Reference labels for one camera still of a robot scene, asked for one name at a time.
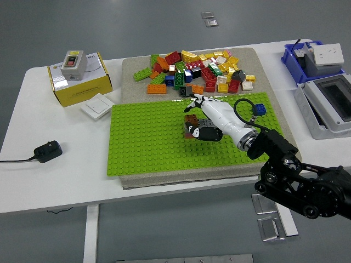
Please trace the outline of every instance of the gray felt mat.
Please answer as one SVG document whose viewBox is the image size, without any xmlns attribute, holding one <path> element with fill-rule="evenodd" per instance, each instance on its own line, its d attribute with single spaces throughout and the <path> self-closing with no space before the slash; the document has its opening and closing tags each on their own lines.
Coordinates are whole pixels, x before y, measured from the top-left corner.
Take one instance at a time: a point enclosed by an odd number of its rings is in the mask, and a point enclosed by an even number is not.
<svg viewBox="0 0 351 263">
<path fill-rule="evenodd" d="M 223 51 L 224 49 L 207 50 L 203 52 L 194 52 L 195 54 L 207 54 L 214 51 Z M 255 75 L 256 82 L 253 84 L 254 90 L 251 93 L 266 92 L 274 112 L 279 120 L 280 127 L 284 133 L 284 137 L 293 145 L 296 142 L 291 134 L 290 128 L 284 118 L 284 114 L 279 106 L 279 103 L 274 95 L 272 87 L 264 73 L 261 62 L 252 48 L 234 48 L 229 49 L 233 56 L 239 58 L 238 67 L 245 71 L 247 75 Z M 148 95 L 146 87 L 150 84 L 151 79 L 147 78 L 136 82 L 133 74 L 150 67 L 150 56 L 128 58 L 123 61 L 122 72 L 122 103 L 130 104 L 136 102 L 152 102 L 161 100 L 181 99 L 179 91 L 167 88 L 165 95 Z M 195 79 L 192 84 L 204 85 L 202 78 Z M 206 96 L 223 96 L 223 93 L 204 93 Z M 202 168 L 162 173 L 148 173 L 137 175 L 122 175 L 120 180 L 123 189 L 177 184 L 182 182 L 206 181 L 214 179 L 235 178 L 243 176 L 258 175 L 264 163 L 240 164 L 215 168 Z"/>
</svg>

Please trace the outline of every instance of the white robotic hand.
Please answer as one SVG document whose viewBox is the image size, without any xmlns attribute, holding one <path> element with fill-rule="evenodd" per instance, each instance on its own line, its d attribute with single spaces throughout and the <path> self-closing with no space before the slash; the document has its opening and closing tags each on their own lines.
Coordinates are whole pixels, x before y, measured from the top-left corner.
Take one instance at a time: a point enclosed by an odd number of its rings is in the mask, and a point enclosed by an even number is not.
<svg viewBox="0 0 351 263">
<path fill-rule="evenodd" d="M 199 140 L 219 141 L 222 135 L 230 135 L 234 144 L 241 151 L 247 151 L 251 142 L 257 137 L 255 129 L 248 127 L 234 113 L 233 108 L 224 101 L 211 99 L 199 94 L 190 94 L 195 98 L 184 110 L 189 112 L 192 108 L 198 107 L 209 118 L 216 128 L 193 127 L 186 123 L 187 128 L 193 136 Z"/>
</svg>

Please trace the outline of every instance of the pile of lego bricks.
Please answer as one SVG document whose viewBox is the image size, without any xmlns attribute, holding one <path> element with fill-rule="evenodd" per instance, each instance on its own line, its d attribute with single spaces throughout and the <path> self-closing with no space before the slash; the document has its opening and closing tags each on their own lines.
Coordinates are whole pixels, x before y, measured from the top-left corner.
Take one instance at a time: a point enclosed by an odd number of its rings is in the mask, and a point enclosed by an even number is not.
<svg viewBox="0 0 351 263">
<path fill-rule="evenodd" d="M 191 93 L 237 93 L 253 89 L 254 75 L 246 75 L 238 67 L 239 58 L 231 51 L 216 51 L 196 55 L 187 51 L 174 51 L 164 58 L 159 54 L 150 56 L 150 67 L 136 72 L 133 77 L 136 82 L 151 79 L 147 94 L 166 94 L 172 87 L 179 95 L 187 97 Z M 193 84 L 194 79 L 202 77 L 204 85 Z"/>
</svg>

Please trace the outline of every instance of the white table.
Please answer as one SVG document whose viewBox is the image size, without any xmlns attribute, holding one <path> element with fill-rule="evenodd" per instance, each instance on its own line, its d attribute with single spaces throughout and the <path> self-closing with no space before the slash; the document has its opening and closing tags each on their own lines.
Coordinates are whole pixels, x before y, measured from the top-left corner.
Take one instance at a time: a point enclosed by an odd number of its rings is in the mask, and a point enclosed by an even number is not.
<svg viewBox="0 0 351 263">
<path fill-rule="evenodd" d="M 293 98 L 295 82 L 280 61 L 284 45 L 294 41 L 247 45 L 256 50 L 305 163 L 351 168 L 351 138 L 314 140 Z M 120 103 L 123 59 L 106 60 Z M 0 164 L 0 213 L 46 210 L 77 205 L 196 191 L 244 184 L 256 176 L 123 190 L 118 177 L 106 176 L 110 113 L 94 121 L 81 104 L 63 108 L 56 100 L 46 67 L 27 71 L 3 143 L 0 159 L 26 159 L 33 149 L 57 140 L 63 154 L 47 163 Z"/>
</svg>

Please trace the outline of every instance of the black cable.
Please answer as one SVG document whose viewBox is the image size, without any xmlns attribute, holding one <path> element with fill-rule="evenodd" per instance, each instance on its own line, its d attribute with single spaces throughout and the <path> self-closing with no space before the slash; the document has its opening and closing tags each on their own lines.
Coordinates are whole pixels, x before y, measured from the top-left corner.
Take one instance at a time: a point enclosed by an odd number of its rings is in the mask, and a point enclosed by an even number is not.
<svg viewBox="0 0 351 263">
<path fill-rule="evenodd" d="M 294 50 L 294 47 L 298 44 L 298 42 L 300 42 L 301 41 L 301 39 L 299 38 L 296 42 L 295 42 L 295 44 L 292 46 L 292 48 L 291 48 L 291 52 L 293 52 L 293 50 Z"/>
<path fill-rule="evenodd" d="M 239 115 L 238 111 L 236 110 L 236 107 L 237 107 L 238 103 L 240 103 L 241 101 L 246 101 L 246 102 L 250 103 L 250 105 L 252 106 L 253 115 L 254 115 L 254 116 L 257 116 L 257 109 L 256 109 L 255 105 L 253 104 L 253 102 L 252 102 L 251 100 L 249 100 L 249 99 L 241 98 L 241 99 L 238 99 L 238 100 L 234 103 L 234 106 L 233 106 L 234 113 L 235 113 L 235 115 L 239 118 L 239 120 L 241 120 L 242 122 L 244 122 L 244 123 L 247 124 L 247 125 L 250 125 L 250 126 L 259 128 L 259 129 L 261 129 L 261 130 L 269 131 L 270 129 L 268 129 L 267 127 L 261 126 L 261 125 L 259 125 L 259 124 L 255 124 L 255 123 L 253 123 L 253 122 L 248 122 L 248 121 L 244 120 L 244 119 Z"/>
<path fill-rule="evenodd" d="M 36 156 L 33 156 L 27 160 L 10 160 L 10 161 L 0 161 L 0 163 L 18 163 L 18 162 L 29 162 L 36 159 Z"/>
<path fill-rule="evenodd" d="M 67 210 L 61 210 L 61 211 L 58 211 L 58 212 L 53 212 L 53 211 L 49 211 L 49 210 L 46 210 L 46 212 L 48 213 L 53 213 L 53 214 L 58 214 L 58 213 L 61 213 L 61 212 L 66 212 L 66 211 L 69 211 L 71 210 L 73 207 L 71 207 L 70 209 L 67 209 Z"/>
</svg>

